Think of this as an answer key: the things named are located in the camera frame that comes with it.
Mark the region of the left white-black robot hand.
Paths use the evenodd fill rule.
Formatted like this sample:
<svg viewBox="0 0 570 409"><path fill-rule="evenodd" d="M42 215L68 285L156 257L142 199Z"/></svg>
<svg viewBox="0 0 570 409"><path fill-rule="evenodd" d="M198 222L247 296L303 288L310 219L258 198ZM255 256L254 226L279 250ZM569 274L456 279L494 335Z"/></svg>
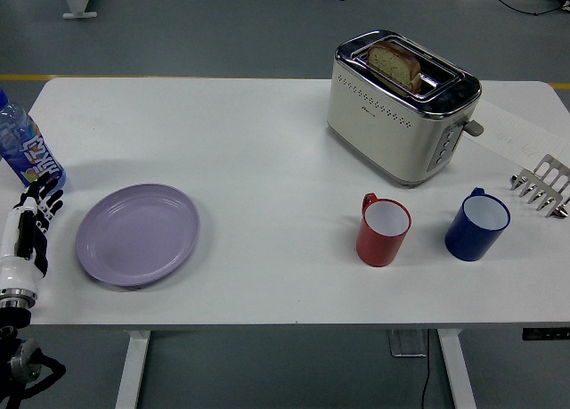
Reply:
<svg viewBox="0 0 570 409"><path fill-rule="evenodd" d="M1 239L1 297L37 298L47 273L47 232L63 207L59 180L47 175L32 182L10 210Z"/></svg>

